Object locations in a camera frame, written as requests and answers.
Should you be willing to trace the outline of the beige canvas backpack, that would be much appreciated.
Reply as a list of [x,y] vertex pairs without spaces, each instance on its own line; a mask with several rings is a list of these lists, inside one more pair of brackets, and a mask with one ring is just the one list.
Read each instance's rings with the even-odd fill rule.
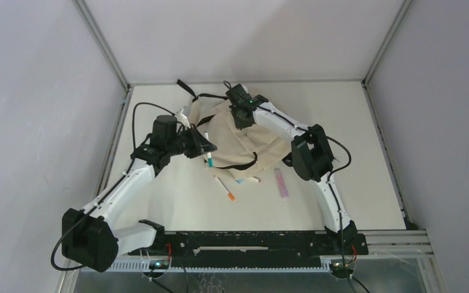
[[275,167],[278,162],[293,166],[291,144],[269,129],[253,125],[237,129],[231,114],[231,102],[227,97],[209,110],[201,110],[200,98],[218,98],[209,93],[196,94],[187,84],[177,80],[177,85],[192,95],[187,120],[202,133],[217,150],[212,153],[213,166],[210,172],[222,179],[246,179],[258,176]]

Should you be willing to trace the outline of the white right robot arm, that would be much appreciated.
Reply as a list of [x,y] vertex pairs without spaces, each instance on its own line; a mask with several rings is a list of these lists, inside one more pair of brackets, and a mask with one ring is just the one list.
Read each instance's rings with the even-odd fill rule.
[[358,230],[347,213],[335,185],[335,159],[328,137],[321,125],[308,126],[286,115],[267,98],[252,96],[241,84],[231,85],[226,96],[237,129],[262,126],[291,145],[293,169],[301,179],[313,182],[329,235],[329,248],[337,254],[346,253]]

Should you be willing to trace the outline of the teal capped white marker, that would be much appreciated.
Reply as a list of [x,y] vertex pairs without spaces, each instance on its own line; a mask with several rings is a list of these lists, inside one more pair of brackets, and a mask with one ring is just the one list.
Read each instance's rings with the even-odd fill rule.
[[[206,131],[204,132],[204,136],[206,140],[209,141],[209,135]],[[212,152],[207,152],[206,157],[207,157],[208,167],[213,168],[214,166],[213,166]]]

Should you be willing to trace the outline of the orange capped white marker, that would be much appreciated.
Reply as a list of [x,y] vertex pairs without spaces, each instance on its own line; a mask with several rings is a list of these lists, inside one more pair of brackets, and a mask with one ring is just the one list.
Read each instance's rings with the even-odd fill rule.
[[223,188],[223,190],[225,191],[225,193],[227,194],[228,198],[231,200],[231,201],[235,201],[235,197],[234,195],[230,192],[230,190],[228,189],[228,187],[222,182],[222,180],[217,177],[217,176],[214,176],[214,179],[220,184],[220,186]]

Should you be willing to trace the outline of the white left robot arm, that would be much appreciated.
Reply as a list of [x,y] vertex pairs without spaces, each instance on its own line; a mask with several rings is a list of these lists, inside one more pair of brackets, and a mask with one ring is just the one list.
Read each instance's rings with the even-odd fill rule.
[[157,116],[152,131],[134,147],[118,180],[81,209],[70,208],[62,216],[62,235],[51,253],[52,267],[61,272],[85,267],[104,272],[118,256],[134,250],[162,253],[167,245],[162,225],[140,220],[116,229],[120,214],[172,157],[194,159],[216,150],[208,136],[188,123],[185,116]]

